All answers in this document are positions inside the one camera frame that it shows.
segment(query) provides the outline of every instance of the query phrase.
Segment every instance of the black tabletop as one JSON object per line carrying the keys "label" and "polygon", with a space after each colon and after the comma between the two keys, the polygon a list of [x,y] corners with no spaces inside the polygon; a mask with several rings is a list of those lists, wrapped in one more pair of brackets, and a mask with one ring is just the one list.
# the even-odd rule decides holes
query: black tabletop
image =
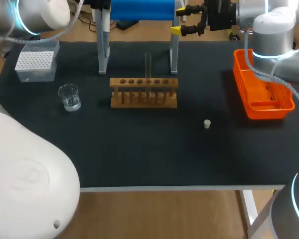
{"label": "black tabletop", "polygon": [[[109,78],[144,77],[148,52],[153,77],[174,77],[168,43],[112,43],[104,76],[96,43],[61,43],[50,83],[19,81],[17,46],[0,76],[0,103],[69,156],[81,187],[286,184],[299,170],[299,103],[284,120],[248,119],[232,70],[242,47],[181,42],[178,108],[139,110],[110,108]],[[58,97],[65,83],[79,87],[77,112],[67,113]]]}

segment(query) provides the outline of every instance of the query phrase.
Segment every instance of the white cable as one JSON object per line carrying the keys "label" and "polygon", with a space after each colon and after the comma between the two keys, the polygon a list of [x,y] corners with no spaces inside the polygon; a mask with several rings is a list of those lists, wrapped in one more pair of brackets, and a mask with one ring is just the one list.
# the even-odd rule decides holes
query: white cable
{"label": "white cable", "polygon": [[6,39],[7,37],[9,37],[10,34],[13,32],[13,30],[14,30],[14,28],[15,28],[15,22],[16,22],[16,16],[15,16],[16,12],[15,12],[15,8],[14,8],[14,6],[13,6],[11,0],[6,0],[6,1],[8,2],[10,8],[12,9],[12,12],[13,12],[13,20],[12,20],[11,28],[10,28],[9,32],[5,35],[4,39]]}
{"label": "white cable", "polygon": [[49,38],[41,39],[41,40],[20,40],[17,38],[0,37],[0,40],[6,40],[6,41],[11,41],[11,42],[20,43],[20,44],[40,44],[40,43],[44,43],[44,42],[48,42],[48,41],[54,41],[54,40],[58,39],[59,37],[63,36],[65,33],[68,32],[68,30],[70,30],[72,28],[72,26],[74,25],[74,23],[76,22],[76,20],[78,19],[79,15],[80,15],[83,3],[84,3],[84,0],[80,0],[79,5],[76,9],[76,13],[75,13],[73,19],[70,21],[69,25],[66,27],[66,29],[64,29],[62,32],[56,34],[53,37],[49,37]]}
{"label": "white cable", "polygon": [[276,70],[277,66],[280,64],[281,60],[282,60],[282,58],[279,58],[279,59],[275,62],[274,67],[272,68],[271,73],[270,73],[270,75],[271,75],[271,79],[274,77],[275,70]]}
{"label": "white cable", "polygon": [[297,99],[299,100],[299,93],[286,81],[280,79],[277,76],[271,76],[270,74],[258,71],[249,61],[249,57],[248,57],[248,33],[247,31],[245,32],[245,59],[246,59],[246,63],[248,65],[248,67],[255,72],[257,75],[263,76],[263,77],[267,77],[273,80],[273,82],[279,83],[279,84],[283,84],[284,86],[286,86],[289,90],[291,90],[291,92],[297,97]]}

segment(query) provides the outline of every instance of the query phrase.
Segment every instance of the blue light ring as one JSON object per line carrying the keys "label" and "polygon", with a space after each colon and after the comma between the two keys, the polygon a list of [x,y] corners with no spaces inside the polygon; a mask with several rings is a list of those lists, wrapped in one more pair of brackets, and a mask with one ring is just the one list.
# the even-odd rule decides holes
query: blue light ring
{"label": "blue light ring", "polygon": [[291,50],[291,51],[289,51],[289,52],[287,52],[285,54],[278,55],[278,56],[263,56],[263,55],[259,55],[259,54],[255,53],[253,51],[253,55],[257,56],[259,58],[263,58],[263,59],[278,59],[278,58],[288,58],[288,57],[291,57],[293,55],[293,52],[294,52],[294,50]]}
{"label": "blue light ring", "polygon": [[298,176],[298,173],[295,175],[292,186],[291,186],[291,198],[292,198],[292,201],[293,201],[294,209],[295,209],[296,214],[299,218],[299,209],[297,207],[296,200],[295,200],[295,181],[296,181],[297,176]]}
{"label": "blue light ring", "polygon": [[30,31],[26,26],[25,24],[23,23],[22,19],[21,19],[21,16],[20,16],[20,12],[19,12],[19,2],[20,0],[17,0],[16,1],[16,16],[17,16],[17,19],[19,20],[19,22],[21,23],[22,27],[24,28],[24,30],[26,30],[28,33],[32,34],[32,35],[39,35],[39,33],[34,33],[32,31]]}

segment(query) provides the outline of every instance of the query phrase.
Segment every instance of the orange basket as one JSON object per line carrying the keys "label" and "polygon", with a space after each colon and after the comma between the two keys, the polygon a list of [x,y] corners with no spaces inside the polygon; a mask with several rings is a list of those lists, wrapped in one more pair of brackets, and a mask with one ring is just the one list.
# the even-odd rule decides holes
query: orange basket
{"label": "orange basket", "polygon": [[[253,50],[248,50],[253,64]],[[283,119],[295,109],[292,92],[284,85],[258,79],[249,69],[244,49],[234,52],[234,75],[246,113],[253,120]]]}

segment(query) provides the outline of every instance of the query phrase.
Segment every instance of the cable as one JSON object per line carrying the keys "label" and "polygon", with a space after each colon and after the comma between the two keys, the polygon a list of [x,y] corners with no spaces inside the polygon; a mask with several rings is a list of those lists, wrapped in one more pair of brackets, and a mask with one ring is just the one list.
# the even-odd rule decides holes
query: cable
{"label": "cable", "polygon": [[54,40],[58,39],[59,37],[63,36],[65,33],[68,32],[68,30],[70,30],[73,27],[74,23],[76,22],[76,20],[79,17],[83,2],[84,2],[84,0],[80,0],[78,8],[76,10],[76,13],[74,15],[74,18],[69,22],[69,25],[62,32],[56,34],[53,37],[49,37],[49,38],[41,39],[41,40],[20,40],[17,38],[0,37],[0,40],[6,40],[6,41],[11,41],[11,42],[20,43],[20,44],[40,44],[40,43],[44,43],[44,42],[54,41]]}
{"label": "cable", "polygon": [[248,65],[248,67],[255,72],[257,75],[260,76],[264,76],[267,77],[269,79],[272,79],[273,82],[279,83],[279,84],[283,84],[284,86],[286,86],[289,90],[291,90],[291,92],[297,97],[297,99],[299,100],[299,93],[294,89],[294,87],[292,87],[289,83],[287,83],[286,81],[280,79],[277,76],[272,76],[270,74],[258,71],[255,67],[253,67],[253,65],[250,63],[249,61],[249,57],[248,57],[248,32],[245,31],[245,59],[246,59],[246,63]]}
{"label": "cable", "polygon": [[114,27],[110,28],[110,30],[113,30],[114,28],[116,28],[116,27],[117,27],[117,26],[116,26],[116,21],[114,21],[114,23],[111,23],[110,26],[111,26],[111,25],[114,25]]}
{"label": "cable", "polygon": [[91,29],[91,26],[95,26],[95,27],[96,27],[96,25],[92,23],[91,19],[88,18],[87,16],[84,16],[82,13],[81,13],[81,15],[82,15],[83,17],[87,18],[87,19],[89,20],[89,22],[86,22],[86,21],[82,20],[80,17],[78,17],[78,19],[79,19],[82,23],[88,24],[88,25],[89,25],[89,30],[90,30],[91,32],[96,32],[95,30],[92,30],[92,29]]}
{"label": "cable", "polygon": [[11,35],[11,33],[13,32],[13,30],[15,28],[15,23],[16,23],[16,17],[15,17],[16,12],[15,12],[15,8],[14,8],[11,0],[6,0],[6,1],[10,5],[10,8],[12,9],[12,12],[13,12],[13,14],[12,14],[13,15],[13,21],[12,21],[12,25],[11,25],[11,28],[10,28],[9,32],[5,35],[4,38],[7,38],[7,37],[9,37]]}

